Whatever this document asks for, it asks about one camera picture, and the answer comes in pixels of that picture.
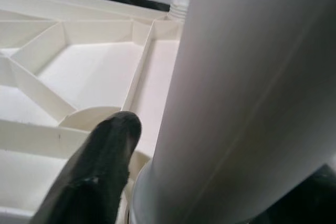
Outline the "white plastic table top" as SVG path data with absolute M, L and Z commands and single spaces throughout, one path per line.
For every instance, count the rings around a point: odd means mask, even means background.
M 143 125 L 116 224 L 152 158 L 183 24 L 106 0 L 0 0 L 0 224 L 29 224 L 68 158 L 111 114 Z

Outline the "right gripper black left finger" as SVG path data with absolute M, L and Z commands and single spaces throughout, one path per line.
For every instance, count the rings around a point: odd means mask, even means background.
M 98 123 L 53 181 L 31 224 L 115 224 L 141 133 L 130 111 Z

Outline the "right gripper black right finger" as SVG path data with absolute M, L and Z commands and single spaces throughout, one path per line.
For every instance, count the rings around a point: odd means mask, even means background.
M 321 166 L 251 224 L 336 224 L 336 171 Z

